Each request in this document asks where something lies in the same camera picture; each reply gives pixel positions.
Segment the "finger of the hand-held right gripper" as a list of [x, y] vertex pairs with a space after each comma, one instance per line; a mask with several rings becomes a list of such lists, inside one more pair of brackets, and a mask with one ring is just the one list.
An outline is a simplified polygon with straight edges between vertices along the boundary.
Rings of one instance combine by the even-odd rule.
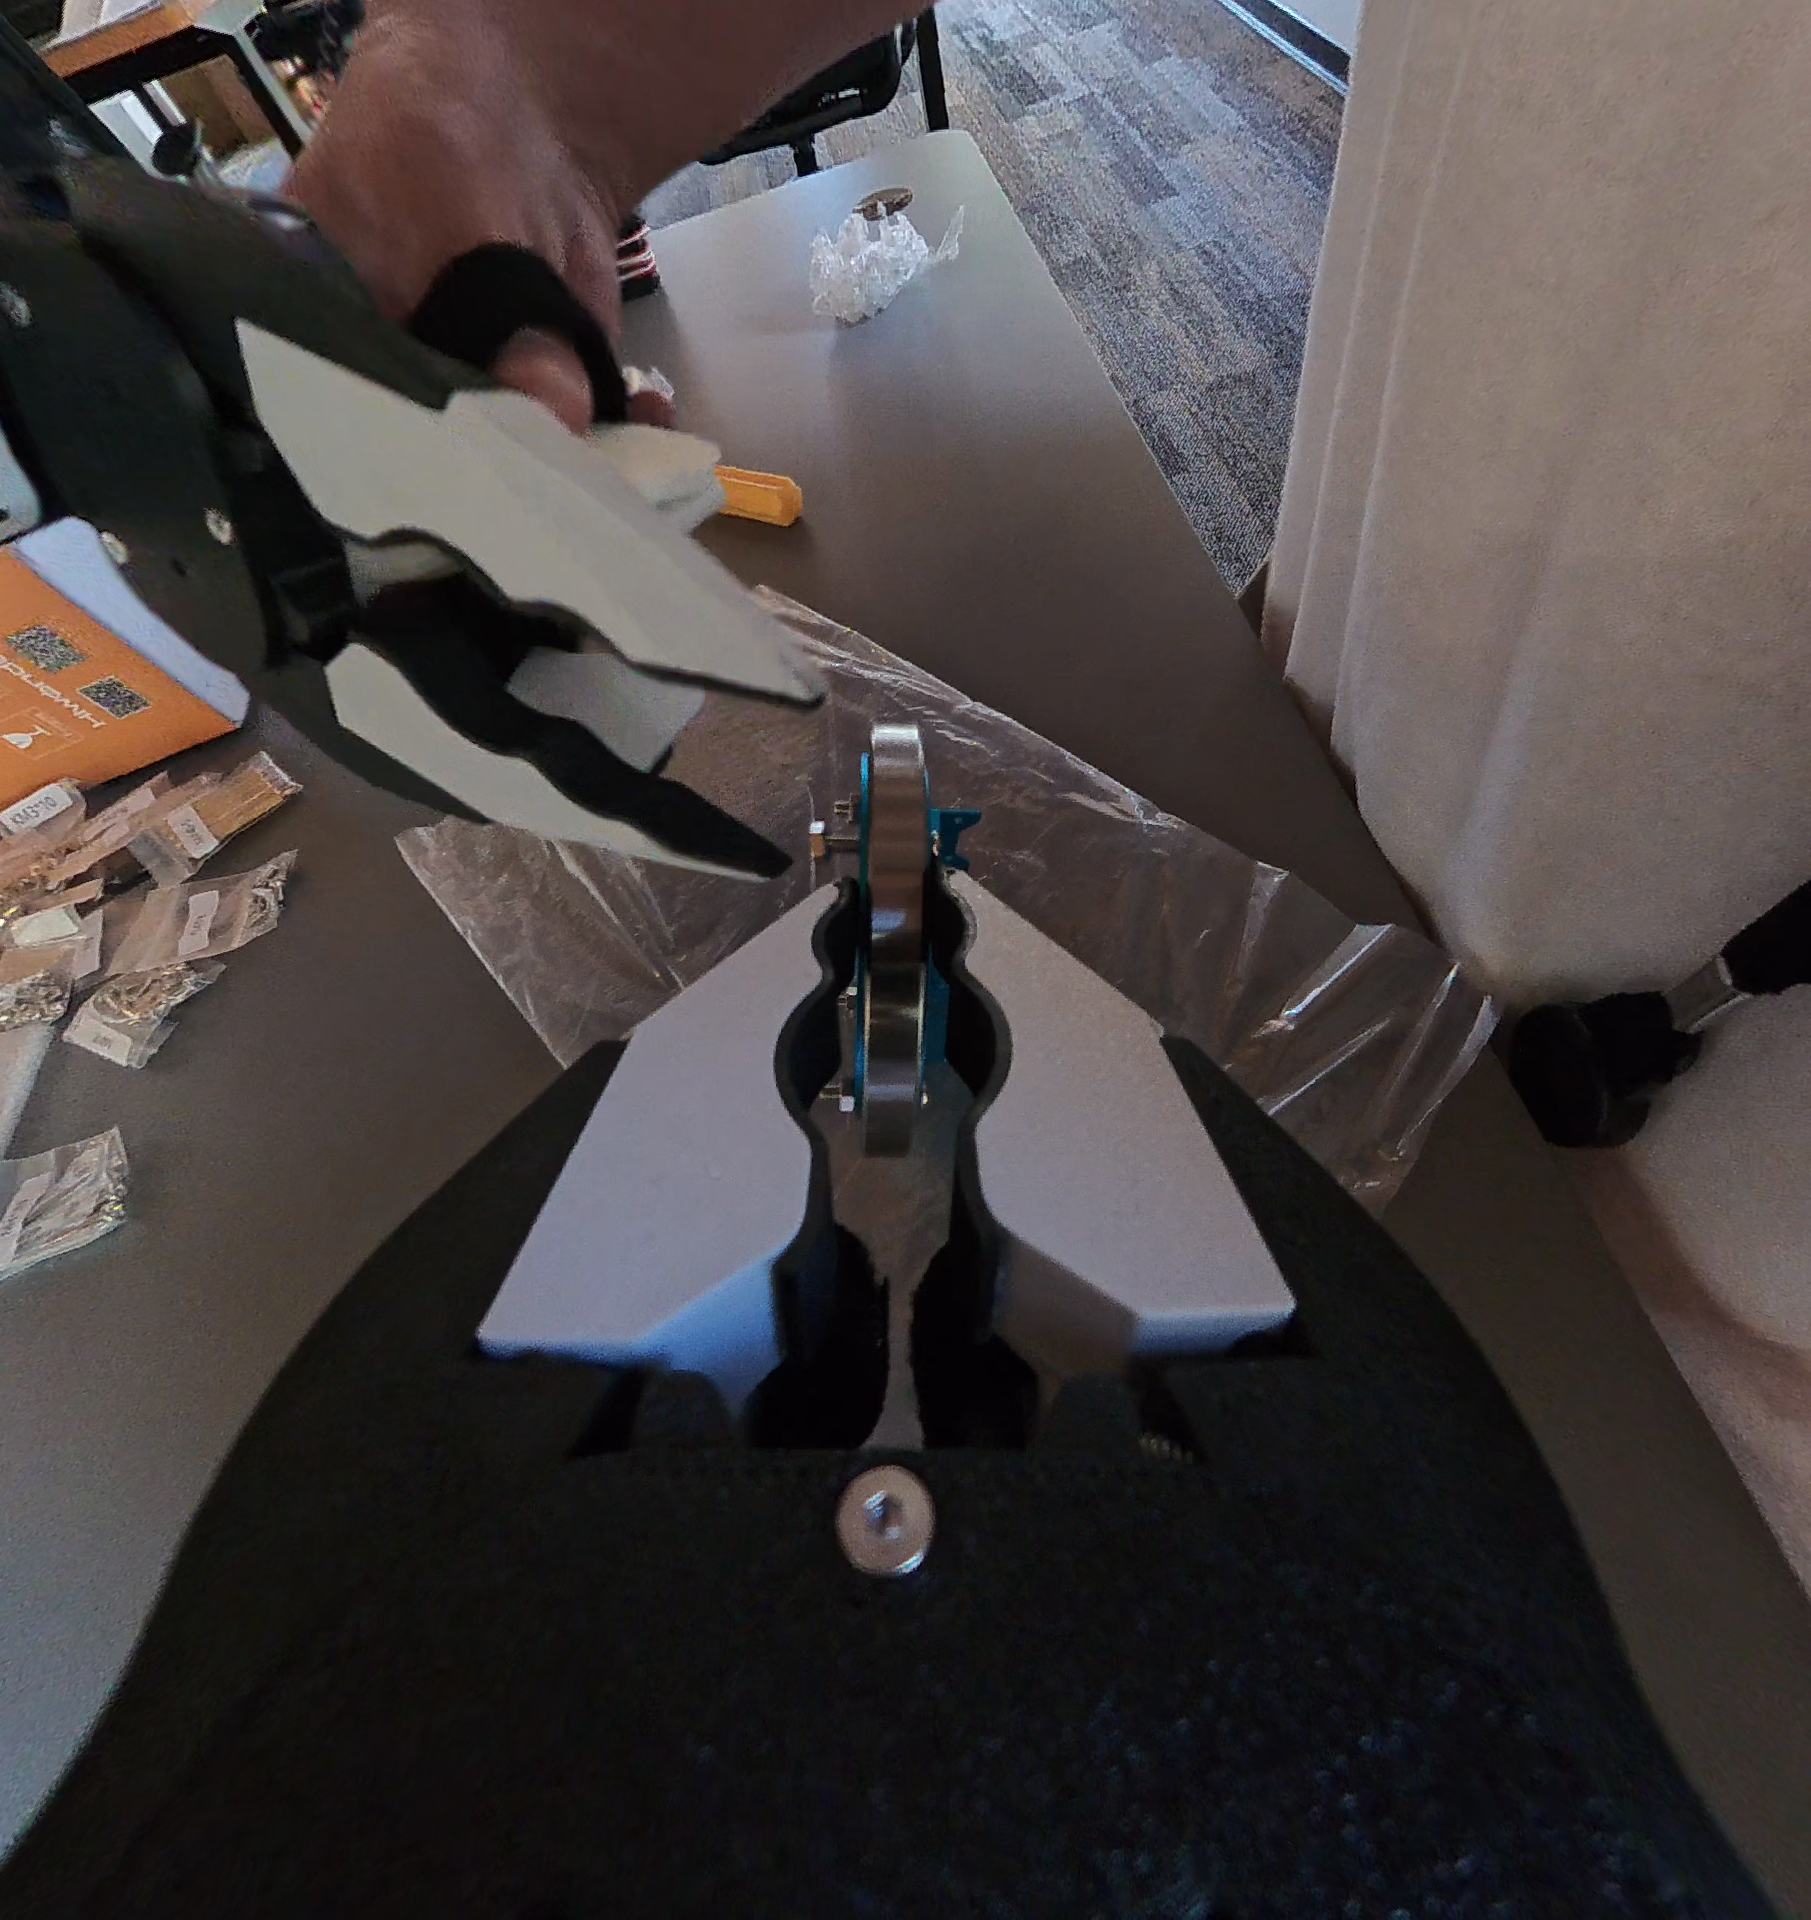
[[321, 673], [348, 734], [474, 819], [704, 875], [781, 879], [793, 865], [788, 851], [698, 792], [632, 769], [580, 721], [520, 708], [503, 684], [478, 682], [474, 714], [505, 721], [505, 748], [493, 748], [459, 731], [363, 641]]
[[255, 412], [317, 515], [433, 540], [516, 608], [580, 618], [648, 673], [818, 703], [781, 624], [694, 540], [718, 448], [654, 426], [574, 435], [516, 390], [415, 402], [262, 326], [234, 326]]

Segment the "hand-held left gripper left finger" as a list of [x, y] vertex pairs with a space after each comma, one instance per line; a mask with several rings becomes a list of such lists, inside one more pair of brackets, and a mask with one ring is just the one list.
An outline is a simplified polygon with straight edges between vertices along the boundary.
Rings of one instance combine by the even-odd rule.
[[701, 1375], [758, 1444], [867, 1438], [885, 1285], [812, 1123], [854, 930], [853, 888], [820, 888], [632, 1028], [478, 1327], [485, 1355]]

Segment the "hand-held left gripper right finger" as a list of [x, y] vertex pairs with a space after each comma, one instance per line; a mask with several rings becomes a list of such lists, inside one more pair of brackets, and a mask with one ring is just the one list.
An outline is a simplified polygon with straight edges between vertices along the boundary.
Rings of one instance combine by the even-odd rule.
[[930, 928], [967, 1106], [912, 1306], [925, 1442], [1017, 1447], [1045, 1383], [1282, 1327], [1295, 1296], [1160, 1024], [969, 875]]

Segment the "blue disc with bearing ring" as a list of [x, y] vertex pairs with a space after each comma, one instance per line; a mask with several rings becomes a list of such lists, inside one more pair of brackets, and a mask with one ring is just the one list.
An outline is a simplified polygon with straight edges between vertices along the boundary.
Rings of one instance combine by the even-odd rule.
[[934, 900], [949, 875], [967, 870], [961, 838], [984, 811], [934, 802], [915, 721], [875, 721], [859, 793], [835, 802], [835, 819], [863, 838], [836, 1102], [859, 1117], [867, 1158], [906, 1158], [926, 1077], [944, 1058], [949, 983], [934, 959]]

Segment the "grey desk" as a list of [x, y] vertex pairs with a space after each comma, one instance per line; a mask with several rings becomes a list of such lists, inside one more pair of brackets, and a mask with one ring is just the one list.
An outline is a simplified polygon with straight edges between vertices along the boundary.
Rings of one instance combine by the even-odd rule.
[[[867, 323], [807, 257], [879, 186], [954, 260]], [[790, 534], [714, 523], [748, 582], [864, 632], [1160, 808], [1411, 922], [1086, 332], [961, 129], [663, 230], [627, 352]], [[131, 1218], [0, 1286], [0, 1856], [131, 1655], [225, 1447], [374, 1243], [556, 1078], [556, 1058], [406, 869], [424, 811], [276, 714], [305, 793], [287, 918], [147, 1069], [51, 1041], [14, 1149], [117, 1127]], [[1811, 1604], [1507, 1077], [1452, 1092], [1384, 1226], [1515, 1400], [1636, 1677], [1780, 1906], [1811, 1916]]]

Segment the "person's right hand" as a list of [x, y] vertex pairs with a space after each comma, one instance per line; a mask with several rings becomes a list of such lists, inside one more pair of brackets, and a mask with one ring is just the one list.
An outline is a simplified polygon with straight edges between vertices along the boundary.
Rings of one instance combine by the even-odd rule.
[[390, 318], [516, 245], [619, 345], [615, 235], [659, 174], [654, 103], [698, 4], [368, 4], [293, 198]]

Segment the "clear plastic bag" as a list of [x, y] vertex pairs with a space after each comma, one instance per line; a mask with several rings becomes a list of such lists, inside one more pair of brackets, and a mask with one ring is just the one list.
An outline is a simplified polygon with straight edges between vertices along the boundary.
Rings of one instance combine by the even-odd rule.
[[673, 769], [788, 839], [775, 880], [718, 879], [516, 828], [440, 819], [404, 863], [567, 1067], [831, 880], [807, 824], [854, 789], [875, 721], [915, 721], [934, 799], [981, 807], [967, 870], [1196, 1041], [1359, 1204], [1380, 1213], [1492, 1035], [1492, 997], [1443, 949], [1355, 925], [1302, 879], [1066, 752], [775, 589], [758, 600], [820, 675], [820, 708], [708, 695]]

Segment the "orange and white cardboard box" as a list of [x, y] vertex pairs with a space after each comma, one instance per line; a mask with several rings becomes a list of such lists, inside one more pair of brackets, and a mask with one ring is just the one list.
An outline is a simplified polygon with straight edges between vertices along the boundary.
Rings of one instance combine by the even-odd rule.
[[86, 522], [0, 549], [0, 811], [199, 748], [244, 709], [244, 684], [128, 589]]

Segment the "pile of small hardware bags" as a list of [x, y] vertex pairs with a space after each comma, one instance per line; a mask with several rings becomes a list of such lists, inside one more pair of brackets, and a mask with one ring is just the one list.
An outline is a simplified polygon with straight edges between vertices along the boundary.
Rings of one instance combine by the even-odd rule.
[[56, 781], [0, 817], [0, 1285], [117, 1229], [131, 1195], [113, 1127], [9, 1158], [48, 1046], [147, 1067], [187, 1001], [276, 928], [293, 853], [225, 879], [211, 863], [298, 792], [256, 751], [152, 776], [103, 811]]

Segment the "black office chair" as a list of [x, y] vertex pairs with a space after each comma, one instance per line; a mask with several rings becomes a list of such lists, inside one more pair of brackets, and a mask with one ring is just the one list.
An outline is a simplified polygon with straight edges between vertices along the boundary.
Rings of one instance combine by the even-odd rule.
[[814, 151], [818, 133], [859, 117], [875, 117], [892, 105], [909, 59], [918, 59], [926, 128], [934, 133], [949, 129], [952, 117], [944, 105], [935, 11], [925, 9], [885, 38], [863, 43], [783, 100], [771, 103], [771, 107], [765, 107], [728, 143], [701, 155], [701, 163], [723, 166], [735, 158], [788, 149], [796, 178], [814, 178], [820, 170], [820, 158]]

